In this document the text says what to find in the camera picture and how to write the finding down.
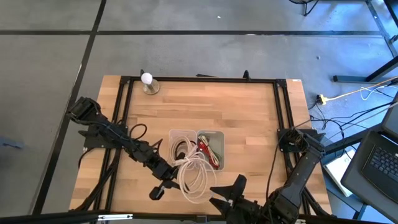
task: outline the wooden table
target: wooden table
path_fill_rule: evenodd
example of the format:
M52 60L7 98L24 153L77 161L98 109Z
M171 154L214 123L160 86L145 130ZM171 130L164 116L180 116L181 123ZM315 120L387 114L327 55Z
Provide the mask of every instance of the wooden table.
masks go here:
M119 76L105 76L99 91L98 103L102 112L111 118L119 86ZM309 118L303 86L300 80L287 80L294 123ZM167 159L169 131L171 129L214 129L225 135L225 167L217 173L218 185L231 185L238 174L248 179L245 198L266 201L266 184L271 169L276 130L279 128L275 98L271 84L262 83L207 83L160 82L158 94L149 96L142 90L141 82L134 82L127 125L144 123L148 127L143 140L155 143L163 138L160 155ZM286 112L282 111L287 127ZM311 128L307 123L300 128ZM136 135L142 130L134 130ZM70 208L76 208L98 181L104 149L94 149L82 160ZM282 153L277 153L270 192L286 181ZM148 168L134 162L123 151L119 163L113 194L112 212L174 213L219 215L210 204L192 204L177 189L166 190L159 201L152 201L149 192L160 181ZM307 187L317 202L331 213L320 165L308 180ZM107 187L102 196L104 208Z

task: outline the concrete floor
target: concrete floor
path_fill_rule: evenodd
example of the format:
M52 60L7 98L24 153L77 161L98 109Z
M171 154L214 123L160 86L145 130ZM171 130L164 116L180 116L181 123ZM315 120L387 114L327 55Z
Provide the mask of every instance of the concrete floor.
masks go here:
M91 30L100 1L3 0L0 29ZM382 0L374 0L390 35L398 34ZM377 30L363 2L320 1L307 17L288 0L108 1L100 30ZM0 136L26 147L0 148L0 217L28 214L75 81L88 36L0 35ZM378 36L97 36L79 95L96 98L103 75L300 78L308 105L317 94L335 96L361 85L331 82L333 75L368 75L392 58ZM394 70L389 74L396 75ZM395 89L384 90L390 95ZM365 110L391 99L358 94L320 107L326 118ZM316 109L311 114L320 117ZM365 122L378 123L382 115ZM314 123L320 129L321 124ZM70 125L44 212L69 206L83 139ZM338 128L329 124L325 132ZM346 135L360 131L350 128ZM333 213L352 217L330 195Z

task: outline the laptop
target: laptop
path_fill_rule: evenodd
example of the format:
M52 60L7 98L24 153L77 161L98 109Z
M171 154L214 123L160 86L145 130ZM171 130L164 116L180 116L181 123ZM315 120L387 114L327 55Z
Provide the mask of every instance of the laptop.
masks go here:
M383 135L371 131L358 148L371 148L361 173L386 197L398 203L398 106L387 111L382 130Z

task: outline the plastic bin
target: plastic bin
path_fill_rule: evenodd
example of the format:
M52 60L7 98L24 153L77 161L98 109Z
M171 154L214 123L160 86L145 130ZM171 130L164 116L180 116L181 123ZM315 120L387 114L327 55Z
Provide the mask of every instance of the plastic bin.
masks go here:
M203 134L209 139L209 146L211 149L221 156L220 166L215 171L222 171L224 169L224 161L225 161L225 138L224 133L222 131L214 131L214 130L199 130L198 132L189 129L171 129L169 131L169 148L171 147L171 142L175 140L175 138L180 136L185 136L189 140L198 143L198 136Z
M215 171L222 171L224 169L224 160L225 160L225 153L224 153L224 133L221 131L213 131L213 130L199 130L197 132L197 136L204 135L209 140L209 146L211 149L221 156L220 159L220 166Z

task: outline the white ball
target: white ball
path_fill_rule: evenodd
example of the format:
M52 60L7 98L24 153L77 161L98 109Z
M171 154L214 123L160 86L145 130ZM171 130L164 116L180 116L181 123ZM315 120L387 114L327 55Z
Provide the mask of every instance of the white ball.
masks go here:
M141 75L141 81L146 85L150 85L152 83L152 75L150 73L144 73Z

